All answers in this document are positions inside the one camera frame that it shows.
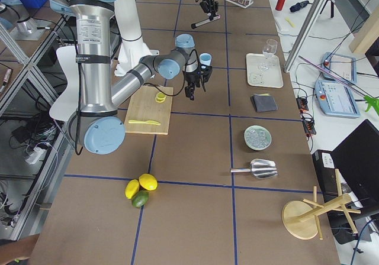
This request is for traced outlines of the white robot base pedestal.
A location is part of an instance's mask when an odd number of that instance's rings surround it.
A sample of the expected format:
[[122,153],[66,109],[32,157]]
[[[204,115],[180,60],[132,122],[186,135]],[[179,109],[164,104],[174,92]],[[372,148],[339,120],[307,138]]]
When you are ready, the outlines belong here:
[[153,52],[158,51],[150,50],[143,40],[136,0],[116,0],[114,5],[122,40],[115,76],[123,77],[139,63],[142,57],[153,55]]

